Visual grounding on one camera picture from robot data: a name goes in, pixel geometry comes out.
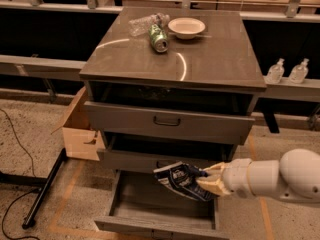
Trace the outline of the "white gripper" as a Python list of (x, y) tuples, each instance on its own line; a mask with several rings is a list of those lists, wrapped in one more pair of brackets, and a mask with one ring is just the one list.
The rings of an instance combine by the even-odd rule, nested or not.
[(196, 180), (198, 185), (206, 191), (217, 196), (226, 196), (233, 194), (239, 198), (250, 198), (252, 192), (249, 187), (248, 169), (252, 160), (249, 158), (235, 159), (230, 163), (216, 163), (204, 169), (209, 176), (220, 177), (220, 179), (210, 180), (200, 177)]

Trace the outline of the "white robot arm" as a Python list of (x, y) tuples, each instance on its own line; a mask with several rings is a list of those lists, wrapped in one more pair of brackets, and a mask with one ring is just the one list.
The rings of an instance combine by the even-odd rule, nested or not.
[(218, 196), (268, 197), (298, 204), (320, 203), (320, 155), (306, 149), (286, 152), (280, 160), (235, 159), (205, 169), (201, 188)]

